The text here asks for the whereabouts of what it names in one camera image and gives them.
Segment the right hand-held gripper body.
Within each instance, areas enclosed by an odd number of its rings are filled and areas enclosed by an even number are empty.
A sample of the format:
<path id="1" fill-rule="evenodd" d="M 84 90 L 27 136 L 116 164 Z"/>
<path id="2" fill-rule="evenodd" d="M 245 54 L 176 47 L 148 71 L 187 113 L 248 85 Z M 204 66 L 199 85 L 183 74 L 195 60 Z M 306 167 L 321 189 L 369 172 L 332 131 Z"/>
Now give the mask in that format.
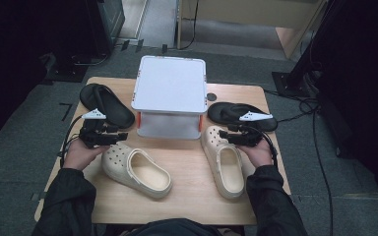
<path id="1" fill-rule="evenodd" d="M 246 138 L 245 146 L 254 147 L 263 138 L 263 133 L 267 131 L 265 122 L 273 119 L 271 114 L 248 111 L 239 117 L 241 125 L 238 130 Z"/>

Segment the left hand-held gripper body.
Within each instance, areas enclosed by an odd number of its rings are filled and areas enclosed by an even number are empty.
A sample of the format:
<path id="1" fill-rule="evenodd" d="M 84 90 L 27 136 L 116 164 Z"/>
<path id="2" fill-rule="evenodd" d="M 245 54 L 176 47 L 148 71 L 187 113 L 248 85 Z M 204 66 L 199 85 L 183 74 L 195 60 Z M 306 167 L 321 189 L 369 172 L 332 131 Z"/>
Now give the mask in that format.
<path id="1" fill-rule="evenodd" d="M 84 120 L 84 123 L 80 130 L 79 138 L 84 144 L 88 148 L 107 146 L 108 142 L 103 135 L 106 116 L 96 108 L 82 115 L 81 118 Z"/>

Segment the black slipper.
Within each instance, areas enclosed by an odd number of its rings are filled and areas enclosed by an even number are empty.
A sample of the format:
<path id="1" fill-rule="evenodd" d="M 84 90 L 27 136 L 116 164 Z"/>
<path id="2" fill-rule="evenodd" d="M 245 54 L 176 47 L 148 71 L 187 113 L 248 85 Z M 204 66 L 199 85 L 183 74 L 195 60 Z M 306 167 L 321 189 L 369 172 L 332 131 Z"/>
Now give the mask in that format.
<path id="1" fill-rule="evenodd" d="M 278 121 L 259 108 L 245 103 L 216 102 L 208 109 L 211 121 L 223 125 L 248 125 L 264 132 L 273 132 Z"/>
<path id="2" fill-rule="evenodd" d="M 106 122 L 126 130 L 135 122 L 133 112 L 124 105 L 113 90 L 105 85 L 89 84 L 80 91 L 80 100 L 88 110 L 98 109 Z"/>

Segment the beige clog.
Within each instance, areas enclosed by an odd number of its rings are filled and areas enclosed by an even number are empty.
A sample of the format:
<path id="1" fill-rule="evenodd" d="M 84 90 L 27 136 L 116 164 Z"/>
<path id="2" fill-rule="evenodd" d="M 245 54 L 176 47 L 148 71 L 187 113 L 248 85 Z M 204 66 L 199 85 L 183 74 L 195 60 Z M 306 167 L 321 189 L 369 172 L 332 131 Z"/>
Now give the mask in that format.
<path id="1" fill-rule="evenodd" d="M 201 136 L 201 145 L 219 193 L 233 200 L 244 192 L 242 161 L 235 145 L 220 136 L 222 131 L 219 126 L 208 127 Z"/>
<path id="2" fill-rule="evenodd" d="M 114 181 L 154 199 L 166 197 L 172 187 L 170 174 L 144 150 L 123 143 L 111 145 L 102 154 L 101 167 Z"/>

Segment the white shoe rack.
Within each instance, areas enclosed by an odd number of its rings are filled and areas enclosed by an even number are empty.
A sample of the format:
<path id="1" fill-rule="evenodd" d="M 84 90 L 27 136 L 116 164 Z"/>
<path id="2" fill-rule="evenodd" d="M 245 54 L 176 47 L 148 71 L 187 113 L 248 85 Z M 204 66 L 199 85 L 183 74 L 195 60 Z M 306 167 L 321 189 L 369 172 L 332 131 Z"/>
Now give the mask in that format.
<path id="1" fill-rule="evenodd" d="M 200 138 L 208 109 L 205 61 L 144 56 L 131 106 L 137 112 L 137 134 L 141 137 Z"/>

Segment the person's right hand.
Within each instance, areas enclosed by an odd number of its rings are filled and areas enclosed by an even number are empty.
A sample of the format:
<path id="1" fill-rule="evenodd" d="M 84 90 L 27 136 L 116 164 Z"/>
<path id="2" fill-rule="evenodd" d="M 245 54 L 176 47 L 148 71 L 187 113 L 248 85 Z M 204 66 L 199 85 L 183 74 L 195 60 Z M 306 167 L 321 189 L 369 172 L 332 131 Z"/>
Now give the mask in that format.
<path id="1" fill-rule="evenodd" d="M 270 146 L 264 140 L 261 140 L 254 147 L 237 146 L 237 148 L 248 156 L 250 162 L 256 168 L 273 164 Z"/>

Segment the person's left hand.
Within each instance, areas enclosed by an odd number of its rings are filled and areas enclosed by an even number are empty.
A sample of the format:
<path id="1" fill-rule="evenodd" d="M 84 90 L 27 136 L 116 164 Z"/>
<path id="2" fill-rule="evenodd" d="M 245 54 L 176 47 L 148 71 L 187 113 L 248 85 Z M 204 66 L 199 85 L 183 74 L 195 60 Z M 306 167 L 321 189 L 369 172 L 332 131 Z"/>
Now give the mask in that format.
<path id="1" fill-rule="evenodd" d="M 89 148 L 82 140 L 76 139 L 69 145 L 63 167 L 83 171 L 98 155 L 108 149 L 109 146 Z"/>

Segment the black stand base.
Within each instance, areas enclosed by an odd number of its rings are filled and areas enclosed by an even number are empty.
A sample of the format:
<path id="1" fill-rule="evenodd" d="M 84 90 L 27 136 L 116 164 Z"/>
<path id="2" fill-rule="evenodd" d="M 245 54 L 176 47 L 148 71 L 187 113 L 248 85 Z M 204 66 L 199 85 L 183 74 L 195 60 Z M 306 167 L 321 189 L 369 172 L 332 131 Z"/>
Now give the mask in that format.
<path id="1" fill-rule="evenodd" d="M 291 73 L 273 72 L 277 93 L 283 96 L 309 97 L 309 90 L 300 76 Z"/>

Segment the dark flat stand base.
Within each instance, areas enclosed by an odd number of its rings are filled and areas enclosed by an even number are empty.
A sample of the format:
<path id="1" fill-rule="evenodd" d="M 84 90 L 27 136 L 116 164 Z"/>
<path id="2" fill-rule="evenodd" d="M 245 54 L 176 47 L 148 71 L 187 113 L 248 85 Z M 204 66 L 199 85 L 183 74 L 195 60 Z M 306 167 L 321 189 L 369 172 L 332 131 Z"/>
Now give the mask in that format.
<path id="1" fill-rule="evenodd" d="M 72 62 L 69 64 L 62 64 L 56 57 L 51 54 L 49 61 L 46 64 L 47 74 L 45 79 L 51 82 L 68 82 L 68 83 L 80 83 L 88 67 L 86 65 L 77 65 Z"/>

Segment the black cabinet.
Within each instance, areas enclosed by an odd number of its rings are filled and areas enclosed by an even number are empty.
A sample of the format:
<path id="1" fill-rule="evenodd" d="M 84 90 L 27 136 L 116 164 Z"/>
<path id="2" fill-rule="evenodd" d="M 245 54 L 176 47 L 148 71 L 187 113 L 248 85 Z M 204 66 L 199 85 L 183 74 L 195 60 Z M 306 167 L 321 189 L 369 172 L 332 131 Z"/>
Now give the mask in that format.
<path id="1" fill-rule="evenodd" d="M 110 55 L 125 22 L 122 0 L 85 0 L 98 55 Z"/>

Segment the person's dark clothing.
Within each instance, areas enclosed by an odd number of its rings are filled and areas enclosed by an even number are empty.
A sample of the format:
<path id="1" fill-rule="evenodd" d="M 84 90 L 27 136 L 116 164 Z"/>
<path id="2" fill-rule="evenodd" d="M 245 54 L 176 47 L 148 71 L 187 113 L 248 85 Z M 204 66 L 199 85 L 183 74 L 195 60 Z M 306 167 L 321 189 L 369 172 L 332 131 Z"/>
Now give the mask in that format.
<path id="1" fill-rule="evenodd" d="M 213 226 L 186 218 L 153 221 L 133 229 L 125 236 L 222 236 Z"/>

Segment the light wooden furniture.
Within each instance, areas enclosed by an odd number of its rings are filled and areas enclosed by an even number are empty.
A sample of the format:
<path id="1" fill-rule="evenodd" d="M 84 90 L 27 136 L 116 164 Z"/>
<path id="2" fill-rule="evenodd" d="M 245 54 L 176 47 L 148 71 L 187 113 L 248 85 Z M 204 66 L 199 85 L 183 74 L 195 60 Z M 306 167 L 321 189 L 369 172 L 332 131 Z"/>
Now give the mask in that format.
<path id="1" fill-rule="evenodd" d="M 178 0 L 177 48 L 182 20 L 211 20 L 275 27 L 286 58 L 298 48 L 328 0 Z"/>

